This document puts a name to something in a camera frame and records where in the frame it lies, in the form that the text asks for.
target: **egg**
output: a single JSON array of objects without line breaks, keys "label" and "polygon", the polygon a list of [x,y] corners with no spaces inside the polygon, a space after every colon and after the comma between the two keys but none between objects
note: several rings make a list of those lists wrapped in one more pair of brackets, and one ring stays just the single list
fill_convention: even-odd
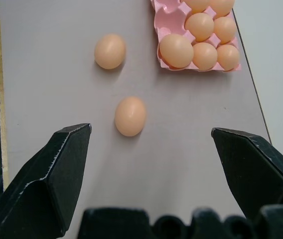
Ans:
[{"label": "egg", "polygon": [[209,6],[210,0],[181,0],[185,2],[192,10],[192,13],[203,12]]},{"label": "egg", "polygon": [[225,71],[236,68],[239,64],[240,54],[232,45],[222,45],[217,48],[218,63]]},{"label": "egg", "polygon": [[235,0],[211,0],[210,6],[217,14],[215,19],[228,15],[234,4]]},{"label": "egg", "polygon": [[214,33],[221,40],[221,44],[231,41],[236,34],[237,25],[230,17],[220,17],[215,20]]},{"label": "egg", "polygon": [[197,43],[193,46],[193,64],[195,64],[200,71],[207,71],[214,67],[217,63],[216,48],[205,42]]},{"label": "egg", "polygon": [[196,41],[207,40],[214,29],[214,22],[211,16],[205,13],[196,13],[192,15],[185,24],[185,29],[189,30],[196,37]]},{"label": "egg", "polygon": [[108,34],[97,42],[94,56],[100,67],[107,70],[115,69],[125,59],[125,41],[116,34]]},{"label": "egg", "polygon": [[146,122],[146,107],[138,97],[124,98],[115,111],[115,126],[124,136],[135,136]]},{"label": "egg", "polygon": [[188,66],[193,58],[191,42],[178,34],[165,36],[159,44],[159,50],[164,61],[175,68]]}]

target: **pink egg carton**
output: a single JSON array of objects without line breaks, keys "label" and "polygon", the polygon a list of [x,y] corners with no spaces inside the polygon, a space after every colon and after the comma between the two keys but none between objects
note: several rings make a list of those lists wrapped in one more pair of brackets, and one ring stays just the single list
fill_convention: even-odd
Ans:
[{"label": "pink egg carton", "polygon": [[[195,37],[190,33],[190,31],[186,30],[184,25],[186,20],[192,15],[191,8],[185,3],[180,2],[180,0],[150,0],[153,8],[155,9],[155,19],[154,19],[154,27],[156,33],[158,35],[158,42],[160,43],[161,40],[168,34],[175,33],[182,35],[192,43],[192,45],[197,44]],[[212,18],[216,16],[215,11],[208,7],[204,13],[210,15]],[[231,13],[227,15],[227,17],[231,17],[234,19],[234,16]],[[215,48],[220,46],[220,39],[213,33],[207,40],[207,42],[213,45]],[[237,49],[238,46],[238,39],[235,37],[232,41],[226,43],[228,45],[233,45]],[[196,70],[199,71],[198,67],[195,66],[192,62],[185,68],[173,68],[167,65],[160,54],[159,51],[159,44],[157,48],[157,57],[160,62],[160,66],[162,68],[171,70],[171,71],[180,71],[185,69]],[[224,69],[217,63],[213,68],[209,69],[208,71],[224,71]],[[239,71],[241,70],[241,65],[239,64],[235,69],[231,71]]]}]

